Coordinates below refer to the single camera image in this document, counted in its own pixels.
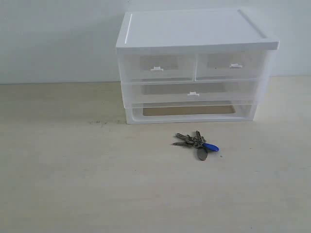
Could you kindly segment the clear plastic storage bin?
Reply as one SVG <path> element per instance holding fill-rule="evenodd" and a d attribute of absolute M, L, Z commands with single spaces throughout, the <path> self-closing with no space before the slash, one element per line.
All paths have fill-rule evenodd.
<path fill-rule="evenodd" d="M 204 106 L 257 100 L 257 80 L 121 84 L 125 108 Z"/>

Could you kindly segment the clear drawer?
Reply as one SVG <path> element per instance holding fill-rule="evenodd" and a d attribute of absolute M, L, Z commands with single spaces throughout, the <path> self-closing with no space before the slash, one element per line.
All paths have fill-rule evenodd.
<path fill-rule="evenodd" d="M 191 80 L 194 55 L 124 55 L 119 57 L 120 77 L 126 83 Z"/>
<path fill-rule="evenodd" d="M 198 56 L 196 80 L 253 79 L 260 76 L 267 51 L 210 53 Z"/>

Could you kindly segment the white plastic drawer cabinet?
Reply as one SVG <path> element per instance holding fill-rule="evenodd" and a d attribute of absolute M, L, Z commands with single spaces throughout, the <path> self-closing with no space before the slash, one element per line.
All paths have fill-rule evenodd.
<path fill-rule="evenodd" d="M 194 55 L 195 75 L 191 80 L 145 83 L 260 81 L 257 100 L 230 101 L 217 105 L 125 108 L 128 124 L 252 121 L 265 93 L 279 40 L 242 8 L 127 12 L 116 42 L 116 54 Z M 201 54 L 267 51 L 263 71 L 253 79 L 196 80 Z"/>

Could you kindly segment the clear upper left drawer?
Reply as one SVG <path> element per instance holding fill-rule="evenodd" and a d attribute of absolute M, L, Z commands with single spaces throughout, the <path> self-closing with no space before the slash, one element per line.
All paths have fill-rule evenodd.
<path fill-rule="evenodd" d="M 126 83 L 191 80 L 194 55 L 124 55 L 119 57 L 120 77 Z"/>

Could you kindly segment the clear upper right drawer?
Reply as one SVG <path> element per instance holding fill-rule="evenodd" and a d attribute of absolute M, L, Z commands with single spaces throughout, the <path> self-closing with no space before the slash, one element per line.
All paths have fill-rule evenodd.
<path fill-rule="evenodd" d="M 196 80 L 253 79 L 260 76 L 267 51 L 210 53 L 198 56 Z"/>

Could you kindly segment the key bunch with blue tag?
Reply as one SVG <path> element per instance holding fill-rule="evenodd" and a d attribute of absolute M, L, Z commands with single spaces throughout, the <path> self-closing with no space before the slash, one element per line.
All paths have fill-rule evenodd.
<path fill-rule="evenodd" d="M 174 142 L 174 146 L 183 146 L 197 149 L 197 158 L 200 161 L 205 161 L 209 152 L 218 152 L 220 150 L 216 145 L 207 143 L 199 131 L 195 131 L 194 136 L 189 134 L 176 133 L 175 137 L 181 141 Z"/>

